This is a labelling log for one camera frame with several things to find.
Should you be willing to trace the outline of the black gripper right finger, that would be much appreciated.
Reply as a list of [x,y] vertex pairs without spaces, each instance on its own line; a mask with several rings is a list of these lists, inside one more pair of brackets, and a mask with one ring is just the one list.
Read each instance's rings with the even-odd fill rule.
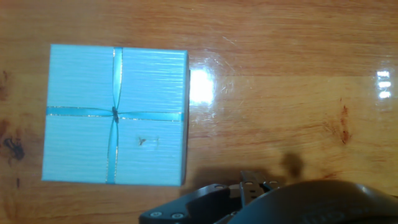
[[265,181],[263,186],[269,190],[275,190],[282,187],[282,184],[276,180]]

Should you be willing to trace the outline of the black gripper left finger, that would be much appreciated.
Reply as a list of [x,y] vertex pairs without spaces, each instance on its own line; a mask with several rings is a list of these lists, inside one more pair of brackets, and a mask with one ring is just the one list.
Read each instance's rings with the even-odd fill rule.
[[238,184],[211,184],[139,216],[139,224],[217,223],[264,193],[264,176],[242,171]]

